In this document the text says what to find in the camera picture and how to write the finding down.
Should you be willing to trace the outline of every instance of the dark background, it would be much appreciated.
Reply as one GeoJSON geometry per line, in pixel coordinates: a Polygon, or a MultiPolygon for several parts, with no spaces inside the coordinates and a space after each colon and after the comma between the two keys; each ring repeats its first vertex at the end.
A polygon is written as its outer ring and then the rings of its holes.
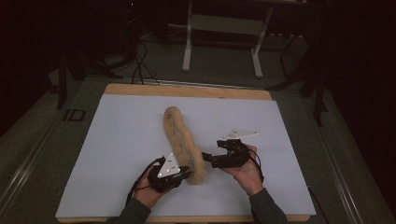
{"type": "MultiPolygon", "coordinates": [[[[1,2],[0,136],[50,89],[47,74],[58,66],[61,39],[66,38],[92,57],[105,51],[127,51],[120,47],[125,22],[123,4],[121,1],[108,4],[107,1],[1,2]]],[[[329,68],[326,87],[332,91],[395,215],[396,9],[391,1],[333,4],[303,63],[318,70],[329,68]]],[[[274,15],[270,31],[304,34],[301,22],[306,20],[296,16],[304,10],[282,8],[274,15]]],[[[186,14],[187,1],[163,0],[144,1],[136,12],[147,27],[161,36],[166,36],[167,23],[185,24],[186,14]]]]}

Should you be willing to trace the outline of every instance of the white board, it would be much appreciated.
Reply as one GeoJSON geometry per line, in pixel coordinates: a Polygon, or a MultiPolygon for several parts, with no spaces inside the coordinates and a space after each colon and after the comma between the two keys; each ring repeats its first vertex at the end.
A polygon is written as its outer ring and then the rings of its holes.
{"type": "MultiPolygon", "coordinates": [[[[218,98],[103,95],[64,190],[56,217],[116,217],[147,165],[172,148],[163,112],[177,106],[203,152],[226,153],[217,140],[232,128],[258,131],[242,139],[256,146],[264,184],[287,215],[315,208],[276,102],[218,98]]],[[[248,196],[236,181],[208,163],[205,182],[187,182],[164,195],[151,217],[250,215],[248,196]]]]}

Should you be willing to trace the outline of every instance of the forearm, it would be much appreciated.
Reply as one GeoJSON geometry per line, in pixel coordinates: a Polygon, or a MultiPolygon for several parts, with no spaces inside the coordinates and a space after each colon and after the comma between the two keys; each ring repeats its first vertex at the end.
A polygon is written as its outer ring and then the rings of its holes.
{"type": "Polygon", "coordinates": [[[249,198],[255,223],[288,223],[285,213],[276,205],[266,189],[249,198]]]}
{"type": "Polygon", "coordinates": [[[131,201],[122,210],[119,217],[111,217],[106,223],[110,224],[144,224],[149,217],[151,210],[137,199],[132,198],[131,201]]]}

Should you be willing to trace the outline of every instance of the sleeve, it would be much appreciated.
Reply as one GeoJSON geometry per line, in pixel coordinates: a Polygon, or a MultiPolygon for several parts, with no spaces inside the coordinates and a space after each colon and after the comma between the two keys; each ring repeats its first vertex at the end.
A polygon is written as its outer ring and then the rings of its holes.
{"type": "Polygon", "coordinates": [[[289,223],[285,213],[276,205],[267,189],[263,189],[249,198],[254,223],[289,223]]]}
{"type": "Polygon", "coordinates": [[[106,223],[109,224],[144,224],[149,217],[151,210],[137,199],[132,198],[127,206],[122,210],[119,217],[111,217],[106,223]]]}

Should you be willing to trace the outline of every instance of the person's left hand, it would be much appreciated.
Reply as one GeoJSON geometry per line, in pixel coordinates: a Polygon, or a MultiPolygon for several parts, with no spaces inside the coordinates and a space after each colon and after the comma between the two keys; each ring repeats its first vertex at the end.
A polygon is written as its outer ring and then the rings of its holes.
{"type": "Polygon", "coordinates": [[[148,208],[152,208],[158,200],[167,192],[159,193],[157,190],[153,189],[152,187],[145,188],[150,185],[149,183],[149,172],[152,170],[152,166],[146,171],[143,175],[140,182],[137,184],[137,189],[134,192],[134,198],[137,199],[139,202],[143,203],[148,208]]]}

